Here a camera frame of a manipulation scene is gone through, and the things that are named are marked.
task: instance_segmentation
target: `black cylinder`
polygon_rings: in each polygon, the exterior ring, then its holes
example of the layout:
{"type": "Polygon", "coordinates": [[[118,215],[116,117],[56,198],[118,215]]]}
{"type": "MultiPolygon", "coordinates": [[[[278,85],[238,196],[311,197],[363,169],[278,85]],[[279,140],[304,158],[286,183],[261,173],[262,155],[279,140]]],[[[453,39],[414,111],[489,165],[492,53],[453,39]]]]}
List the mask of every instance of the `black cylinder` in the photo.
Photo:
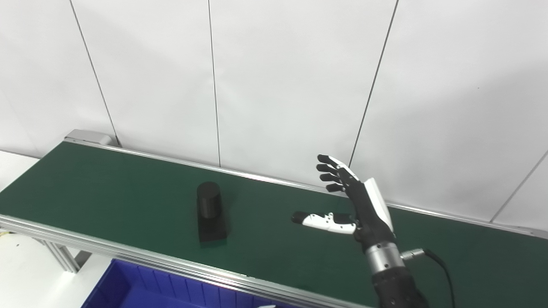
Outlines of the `black cylinder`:
{"type": "Polygon", "coordinates": [[[198,209],[204,218],[215,218],[221,213],[221,190],[215,182],[198,186],[198,209]]]}

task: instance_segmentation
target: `cable connector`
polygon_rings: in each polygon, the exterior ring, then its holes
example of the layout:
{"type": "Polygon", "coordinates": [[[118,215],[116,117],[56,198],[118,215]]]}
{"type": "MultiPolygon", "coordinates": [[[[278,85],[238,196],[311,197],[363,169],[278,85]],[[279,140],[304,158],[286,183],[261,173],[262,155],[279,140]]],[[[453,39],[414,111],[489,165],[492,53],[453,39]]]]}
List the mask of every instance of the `cable connector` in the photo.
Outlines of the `cable connector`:
{"type": "Polygon", "coordinates": [[[418,256],[424,255],[424,250],[422,248],[408,250],[406,252],[402,252],[399,256],[402,258],[403,261],[409,261],[412,259],[415,259],[418,256]]]}

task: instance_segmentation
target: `blue crate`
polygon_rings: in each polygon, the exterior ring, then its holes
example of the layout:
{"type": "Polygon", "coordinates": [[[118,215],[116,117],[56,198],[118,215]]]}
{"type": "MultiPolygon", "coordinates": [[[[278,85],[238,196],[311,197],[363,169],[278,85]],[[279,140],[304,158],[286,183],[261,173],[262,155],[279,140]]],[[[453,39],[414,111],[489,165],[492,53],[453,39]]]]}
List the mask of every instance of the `blue crate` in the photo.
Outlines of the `blue crate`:
{"type": "Polygon", "coordinates": [[[145,266],[112,260],[82,308],[296,308],[145,266]]]}

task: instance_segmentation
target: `white wall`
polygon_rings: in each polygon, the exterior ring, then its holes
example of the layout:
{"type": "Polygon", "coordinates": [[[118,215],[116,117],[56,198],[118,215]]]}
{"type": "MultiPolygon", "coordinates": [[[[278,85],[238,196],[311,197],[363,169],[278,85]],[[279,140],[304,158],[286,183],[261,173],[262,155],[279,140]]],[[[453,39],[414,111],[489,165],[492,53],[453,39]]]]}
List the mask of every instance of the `white wall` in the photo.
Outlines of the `white wall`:
{"type": "Polygon", "coordinates": [[[219,164],[208,2],[73,3],[122,146],[219,164]]]}
{"type": "MultiPolygon", "coordinates": [[[[350,161],[395,0],[73,4],[110,114],[71,2],[0,2],[0,150],[115,129],[130,149],[321,185],[316,154],[350,161]]],[[[543,164],[513,195],[548,150],[546,16],[541,0],[400,0],[352,169],[394,202],[486,221],[507,203],[495,222],[548,230],[543,164]]]]}
{"type": "Polygon", "coordinates": [[[75,128],[114,135],[69,1],[0,2],[0,89],[0,122],[19,122],[1,150],[43,156],[75,128]]]}
{"type": "Polygon", "coordinates": [[[352,169],[490,220],[548,149],[548,3],[401,0],[352,169]]]}
{"type": "Polygon", "coordinates": [[[212,0],[221,165],[321,185],[348,161],[392,0],[212,0]]]}

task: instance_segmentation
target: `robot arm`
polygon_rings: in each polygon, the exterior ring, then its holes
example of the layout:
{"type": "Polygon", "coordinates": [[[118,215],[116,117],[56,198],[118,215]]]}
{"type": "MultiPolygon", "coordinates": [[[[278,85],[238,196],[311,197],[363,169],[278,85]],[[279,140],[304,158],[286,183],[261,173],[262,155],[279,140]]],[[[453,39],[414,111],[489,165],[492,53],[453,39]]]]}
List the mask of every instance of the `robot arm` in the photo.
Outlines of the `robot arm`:
{"type": "Polygon", "coordinates": [[[348,214],[327,215],[295,212],[294,223],[330,232],[353,234],[361,243],[373,274],[372,282],[381,308],[427,308],[428,304],[417,290],[413,277],[405,267],[396,246],[390,213],[373,178],[365,183],[342,162],[318,155],[317,165],[322,181],[330,192],[343,191],[354,205],[355,220],[348,214]]]}

